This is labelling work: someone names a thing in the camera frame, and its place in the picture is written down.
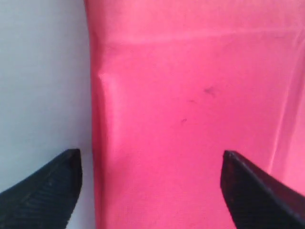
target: textured black plastic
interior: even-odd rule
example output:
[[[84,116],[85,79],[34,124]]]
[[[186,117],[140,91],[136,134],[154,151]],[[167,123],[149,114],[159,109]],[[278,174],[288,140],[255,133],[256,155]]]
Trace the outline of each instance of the textured black plastic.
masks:
[[[0,229],[65,229],[81,186],[80,150],[67,150],[0,194]]]
[[[237,152],[224,153],[221,189],[237,229],[305,229],[305,198]]]

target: gray background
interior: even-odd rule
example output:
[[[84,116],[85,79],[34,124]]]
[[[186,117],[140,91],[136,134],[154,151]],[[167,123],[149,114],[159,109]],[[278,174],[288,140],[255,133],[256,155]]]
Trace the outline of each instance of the gray background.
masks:
[[[0,0],[0,191],[69,147],[84,184],[69,229],[93,229],[89,42],[82,0]]]

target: pink plastic sheet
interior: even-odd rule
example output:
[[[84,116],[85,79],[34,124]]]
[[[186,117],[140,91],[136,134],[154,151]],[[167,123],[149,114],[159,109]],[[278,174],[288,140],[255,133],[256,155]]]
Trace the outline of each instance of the pink plastic sheet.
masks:
[[[85,0],[98,229],[233,229],[233,149],[305,194],[305,0]]]

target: pink fabric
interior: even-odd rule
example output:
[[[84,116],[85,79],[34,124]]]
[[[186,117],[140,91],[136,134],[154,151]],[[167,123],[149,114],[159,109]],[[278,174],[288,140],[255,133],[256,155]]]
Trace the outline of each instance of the pink fabric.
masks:
[[[225,149],[305,194],[305,0],[85,1],[98,229],[233,229]]]

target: crease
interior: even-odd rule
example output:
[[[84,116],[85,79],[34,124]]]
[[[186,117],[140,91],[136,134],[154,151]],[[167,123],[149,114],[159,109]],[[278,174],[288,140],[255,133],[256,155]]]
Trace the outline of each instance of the crease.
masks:
[[[296,40],[300,39],[300,34],[298,33],[296,35],[296,39],[293,42],[293,45],[296,46]],[[285,125],[286,122],[289,120],[289,114],[291,114],[293,112],[293,118],[290,119],[290,121],[293,121],[293,123],[289,124],[291,126],[291,131],[288,135],[288,141],[286,143],[286,145],[284,146],[284,148],[287,150],[286,155],[288,154],[288,150],[289,150],[289,146],[290,143],[292,141],[292,136],[295,130],[295,125],[296,125],[296,117],[298,114],[298,110],[300,107],[300,100],[302,97],[302,94],[305,90],[304,87],[304,82],[305,82],[305,74],[304,74],[304,59],[305,59],[305,39],[302,40],[301,44],[300,44],[300,52],[299,55],[296,58],[296,62],[295,62],[295,66],[291,72],[291,80],[289,83],[289,87],[286,91],[285,94],[285,101],[284,101],[284,105],[282,107],[282,111],[281,111],[281,116],[280,116],[280,121],[279,121],[279,125],[276,131],[276,137],[275,137],[275,141],[274,141],[274,149],[272,152],[272,156],[271,156],[271,160],[270,160],[270,164],[269,164],[269,168],[268,168],[268,173],[269,174],[275,174],[275,167],[276,167],[276,158],[281,156],[280,153],[282,151],[282,145],[281,142],[283,141],[283,136],[284,133],[283,131],[287,128]],[[288,110],[288,107],[291,103],[296,103],[293,106],[293,110],[290,112]]]
[[[236,28],[222,30],[198,30],[192,32],[183,32],[179,34],[162,34],[162,35],[144,35],[144,36],[108,36],[104,44],[153,44],[167,43],[174,41],[195,40],[205,37],[222,37],[239,34],[259,34],[273,32],[301,32],[305,27],[274,27],[274,28]]]

